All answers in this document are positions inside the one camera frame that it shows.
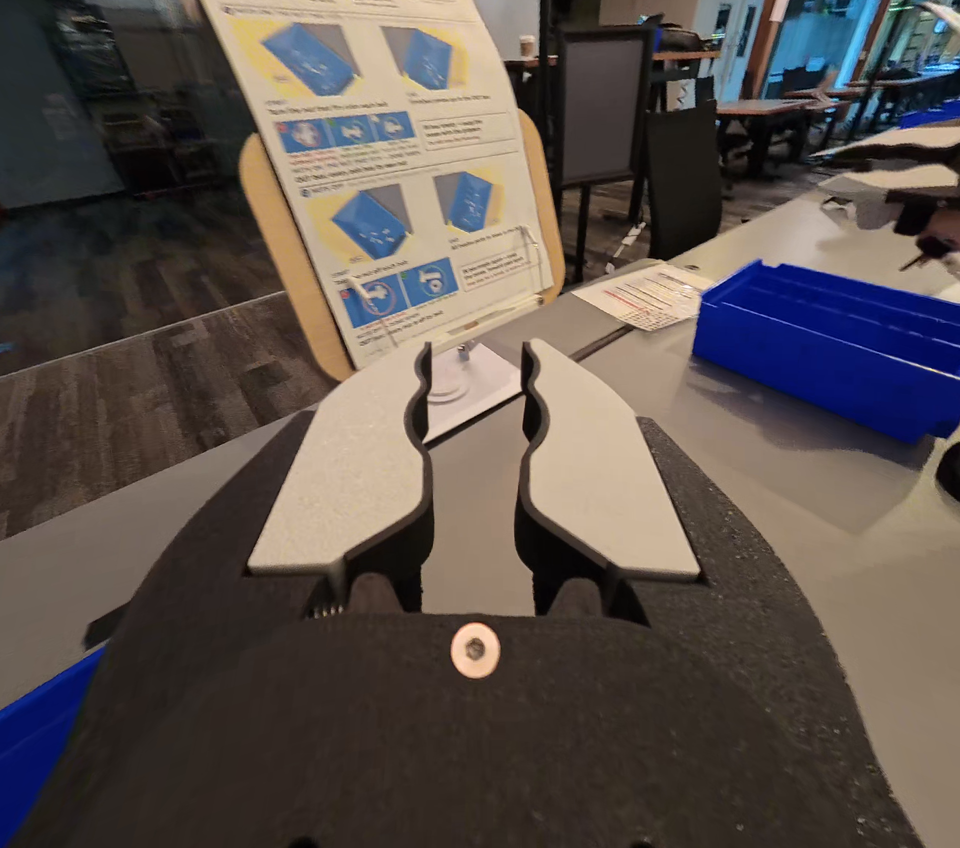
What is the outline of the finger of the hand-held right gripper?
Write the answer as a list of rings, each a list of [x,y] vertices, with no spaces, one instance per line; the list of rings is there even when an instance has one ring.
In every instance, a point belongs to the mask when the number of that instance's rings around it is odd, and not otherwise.
[[[820,183],[824,194],[889,194],[897,191],[958,190],[958,173],[940,164],[906,169],[846,171]]]
[[[811,155],[814,163],[845,170],[904,169],[911,166],[959,167],[959,123],[932,122],[890,129],[844,146]]]

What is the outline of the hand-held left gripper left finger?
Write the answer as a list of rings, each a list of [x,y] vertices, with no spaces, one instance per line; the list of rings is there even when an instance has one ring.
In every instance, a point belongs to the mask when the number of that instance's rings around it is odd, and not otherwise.
[[[434,543],[432,349],[402,346],[321,401],[246,562],[253,576],[411,583]]]

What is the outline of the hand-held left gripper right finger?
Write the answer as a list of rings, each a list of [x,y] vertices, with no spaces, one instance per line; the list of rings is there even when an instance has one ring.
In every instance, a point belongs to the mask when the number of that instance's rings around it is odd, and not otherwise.
[[[517,530],[542,530],[602,573],[695,581],[701,567],[628,403],[542,339],[521,353],[527,448]]]

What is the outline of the wooden desk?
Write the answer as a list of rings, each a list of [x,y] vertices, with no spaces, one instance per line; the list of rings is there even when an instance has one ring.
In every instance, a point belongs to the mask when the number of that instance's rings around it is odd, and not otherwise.
[[[814,98],[740,99],[719,104],[716,110],[717,146],[722,162],[735,150],[736,142],[747,142],[746,178],[770,178],[765,170],[774,136],[789,136],[788,161],[797,162],[805,153],[812,121]]]

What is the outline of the printed paper sheet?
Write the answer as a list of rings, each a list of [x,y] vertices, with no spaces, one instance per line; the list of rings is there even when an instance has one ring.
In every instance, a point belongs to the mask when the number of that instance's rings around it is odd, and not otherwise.
[[[659,262],[595,280],[572,294],[617,321],[654,332],[696,318],[701,298],[714,280]]]

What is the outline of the black easel board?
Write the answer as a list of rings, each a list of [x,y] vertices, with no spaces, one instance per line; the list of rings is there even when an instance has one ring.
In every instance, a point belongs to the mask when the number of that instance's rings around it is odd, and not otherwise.
[[[558,52],[551,182],[558,218],[566,190],[580,192],[572,283],[584,278],[593,190],[635,182],[642,171],[660,16],[626,26],[567,31]]]

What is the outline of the printed instruction sheet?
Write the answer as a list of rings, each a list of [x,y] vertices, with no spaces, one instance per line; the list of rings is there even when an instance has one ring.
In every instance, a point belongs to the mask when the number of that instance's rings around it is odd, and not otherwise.
[[[356,370],[551,285],[474,0],[197,0]]]

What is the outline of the glass partition panel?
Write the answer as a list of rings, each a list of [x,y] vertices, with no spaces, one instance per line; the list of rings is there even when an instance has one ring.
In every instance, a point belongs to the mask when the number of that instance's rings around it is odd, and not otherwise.
[[[2,375],[282,288],[195,0],[1,0]]]

